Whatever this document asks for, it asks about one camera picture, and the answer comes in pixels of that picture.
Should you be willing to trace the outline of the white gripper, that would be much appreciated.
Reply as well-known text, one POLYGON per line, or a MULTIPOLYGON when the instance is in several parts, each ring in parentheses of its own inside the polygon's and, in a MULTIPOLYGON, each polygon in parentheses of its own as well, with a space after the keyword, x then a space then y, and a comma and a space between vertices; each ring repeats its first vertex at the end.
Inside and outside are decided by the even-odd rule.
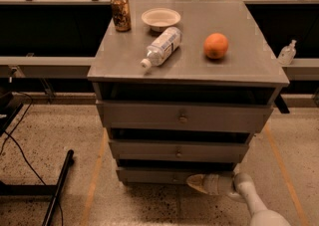
POLYGON ((232 174, 195 174, 189 176, 186 183, 208 195, 228 195, 234 192, 232 174))

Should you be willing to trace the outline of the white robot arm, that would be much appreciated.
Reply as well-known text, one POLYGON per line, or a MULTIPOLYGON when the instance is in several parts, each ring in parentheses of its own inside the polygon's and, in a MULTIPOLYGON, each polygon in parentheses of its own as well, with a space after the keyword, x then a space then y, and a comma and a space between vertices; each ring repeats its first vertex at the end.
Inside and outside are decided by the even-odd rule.
POLYGON ((223 195, 233 201, 244 202, 251 216, 249 226, 291 226, 281 214, 266 207, 256 191, 253 179, 246 173, 195 174, 186 183, 207 195, 223 195))

